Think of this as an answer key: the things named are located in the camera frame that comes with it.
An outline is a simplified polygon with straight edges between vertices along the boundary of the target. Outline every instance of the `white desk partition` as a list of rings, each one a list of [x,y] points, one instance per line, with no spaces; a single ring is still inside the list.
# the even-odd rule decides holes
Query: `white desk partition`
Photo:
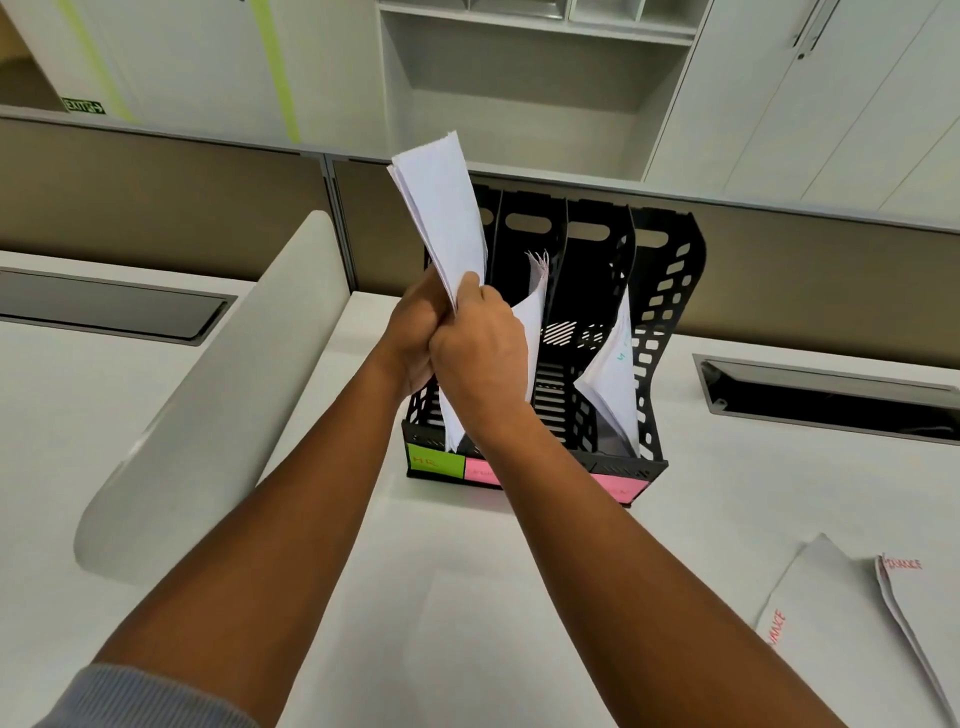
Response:
[[[86,570],[156,582],[256,485],[349,291],[312,212],[86,507]]]

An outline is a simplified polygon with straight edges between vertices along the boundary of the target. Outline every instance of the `desk file organizer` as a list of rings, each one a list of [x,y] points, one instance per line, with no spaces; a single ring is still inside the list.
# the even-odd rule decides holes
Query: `desk file organizer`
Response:
[[[693,215],[502,192],[479,184],[474,193],[485,222],[487,282],[509,305],[528,292],[527,251],[550,258],[534,410],[584,468],[629,507],[667,467],[650,382],[707,260]],[[637,245],[635,231],[664,233],[666,242],[646,247],[644,235]],[[658,242],[663,238],[656,237]],[[598,450],[604,424],[598,427],[593,406],[573,386],[610,334],[628,282],[642,457]],[[469,437],[457,452],[444,451],[435,378],[410,399],[402,428],[408,476],[500,487]]]

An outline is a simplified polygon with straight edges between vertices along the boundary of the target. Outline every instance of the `sleeve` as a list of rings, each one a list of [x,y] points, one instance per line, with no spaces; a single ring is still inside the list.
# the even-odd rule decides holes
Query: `sleeve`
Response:
[[[133,667],[84,667],[36,728],[257,728],[219,697]]]

